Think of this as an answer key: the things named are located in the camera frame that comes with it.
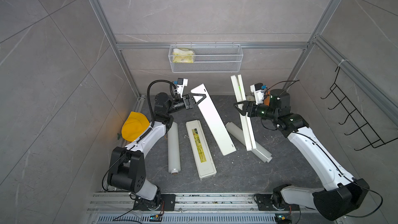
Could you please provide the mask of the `white dispenser base tray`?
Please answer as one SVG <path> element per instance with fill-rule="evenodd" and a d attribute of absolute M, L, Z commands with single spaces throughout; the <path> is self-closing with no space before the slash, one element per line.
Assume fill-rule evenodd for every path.
<path fill-rule="evenodd" d="M 205 119 L 221 153 L 226 156 L 236 151 L 236 148 L 229 136 L 224 123 L 213 103 L 204 84 L 201 84 L 191 90 L 191 93 L 206 94 L 206 99 L 198 104 L 203 118 Z"/>

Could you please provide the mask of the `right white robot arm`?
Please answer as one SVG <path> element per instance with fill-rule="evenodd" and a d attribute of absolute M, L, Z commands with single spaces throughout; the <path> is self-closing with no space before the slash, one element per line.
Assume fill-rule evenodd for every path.
<path fill-rule="evenodd" d="M 324 218 L 334 221 L 357 210 L 364 201 L 370 187 L 363 179 L 356 179 L 344 169 L 316 138 L 314 132 L 301 115 L 290 112 L 289 94 L 278 89 L 272 90 L 270 102 L 259 104 L 248 101 L 242 86 L 234 89 L 237 102 L 234 108 L 241 116 L 244 144 L 249 151 L 254 144 L 251 118 L 270 120 L 304 156 L 318 175 L 323 188 L 301 188 L 281 185 L 273 190 L 273 207 L 277 210 L 290 205 L 301 205 L 317 210 Z"/>

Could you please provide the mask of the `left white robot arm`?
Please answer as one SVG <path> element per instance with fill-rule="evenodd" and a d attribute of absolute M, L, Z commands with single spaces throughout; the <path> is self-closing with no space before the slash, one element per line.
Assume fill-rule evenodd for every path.
<path fill-rule="evenodd" d="M 130 144 L 116 147 L 112 151 L 109 169 L 104 175 L 108 185 L 154 205 L 160 204 L 161 190 L 146 177 L 145 157 L 156 142 L 171 129 L 174 121 L 172 113 L 193 109 L 207 98 L 204 93 L 182 95 L 178 92 L 177 84 L 162 79 L 149 84 L 147 96 L 150 96 L 151 87 L 157 83 L 170 85 L 170 94 L 158 93 L 154 106 L 148 101 L 151 122 L 141 124 L 143 131 L 139 131 Z"/>

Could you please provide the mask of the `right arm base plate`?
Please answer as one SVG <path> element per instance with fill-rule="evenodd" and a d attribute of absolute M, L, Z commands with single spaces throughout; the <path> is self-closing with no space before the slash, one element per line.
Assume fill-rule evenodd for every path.
<path fill-rule="evenodd" d="M 255 203 L 260 211 L 298 211 L 298 205 L 286 203 L 278 194 L 255 194 Z"/>

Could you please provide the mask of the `white dispenser lid with label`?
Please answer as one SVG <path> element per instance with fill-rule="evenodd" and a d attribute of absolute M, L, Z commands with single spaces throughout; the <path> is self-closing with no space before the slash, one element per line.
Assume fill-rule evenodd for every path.
<path fill-rule="evenodd" d="M 240 120 L 244 135 L 244 143 L 248 151 L 252 151 L 257 148 L 256 141 L 254 137 L 254 132 L 252 129 L 251 119 L 248 117 L 245 89 L 241 75 L 231 76 L 232 86 L 236 97 L 236 103 L 234 103 L 234 108 L 240 114 Z"/>

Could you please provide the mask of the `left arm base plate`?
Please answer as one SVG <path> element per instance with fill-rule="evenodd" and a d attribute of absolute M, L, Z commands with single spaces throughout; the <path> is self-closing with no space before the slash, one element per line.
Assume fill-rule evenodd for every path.
<path fill-rule="evenodd" d="M 173 211 L 176 204 L 175 194 L 161 194 L 153 200 L 146 200 L 141 197 L 134 202 L 134 210 L 141 211 Z"/>

